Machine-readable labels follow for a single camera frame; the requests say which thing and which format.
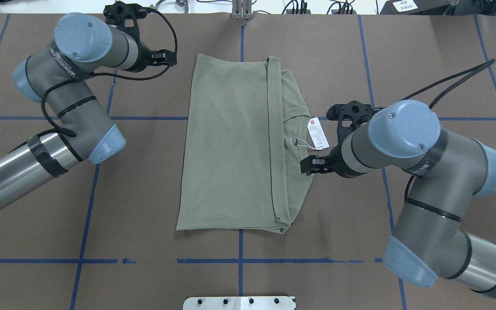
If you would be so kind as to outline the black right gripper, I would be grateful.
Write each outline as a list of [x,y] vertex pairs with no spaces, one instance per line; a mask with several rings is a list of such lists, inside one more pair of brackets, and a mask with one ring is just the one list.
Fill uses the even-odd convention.
[[354,162],[358,161],[352,151],[352,134],[379,111],[379,107],[373,108],[370,104],[356,100],[331,106],[325,117],[338,122],[337,145],[327,156],[310,155],[301,160],[301,173],[312,175],[334,172],[342,178],[356,178],[373,171],[372,167],[356,167]]

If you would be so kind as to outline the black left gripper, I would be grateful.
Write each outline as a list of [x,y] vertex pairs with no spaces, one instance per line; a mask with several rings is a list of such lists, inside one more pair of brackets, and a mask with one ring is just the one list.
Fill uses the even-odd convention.
[[[146,18],[150,13],[160,16],[171,30],[174,38],[174,51],[167,49],[151,50],[141,41],[138,20]],[[128,41],[127,57],[116,67],[117,69],[137,73],[142,72],[149,66],[158,67],[164,65],[164,73],[169,68],[177,65],[177,34],[169,20],[157,9],[117,1],[112,5],[105,6],[103,15],[105,23],[120,30]]]

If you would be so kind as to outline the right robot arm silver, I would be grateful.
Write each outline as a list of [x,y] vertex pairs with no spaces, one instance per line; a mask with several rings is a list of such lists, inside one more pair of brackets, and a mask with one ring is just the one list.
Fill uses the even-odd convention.
[[338,121],[337,145],[301,160],[303,174],[356,178],[394,166],[412,175],[382,257],[386,269],[415,286],[444,278],[496,298],[496,242],[460,228],[471,200],[496,190],[496,150],[443,128],[427,104],[411,99],[380,108],[351,101],[326,117]]

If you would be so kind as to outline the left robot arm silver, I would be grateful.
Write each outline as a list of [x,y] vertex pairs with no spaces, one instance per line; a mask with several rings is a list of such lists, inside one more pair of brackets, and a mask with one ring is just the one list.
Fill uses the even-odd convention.
[[124,149],[126,139],[86,81],[109,76],[135,81],[98,68],[142,72],[177,64],[174,50],[151,50],[140,39],[138,21],[153,7],[116,1],[105,6],[105,19],[71,12],[62,16],[45,49],[22,61],[12,75],[16,88],[40,105],[50,129],[26,139],[0,158],[0,210],[48,181],[66,174],[81,161],[100,164]]

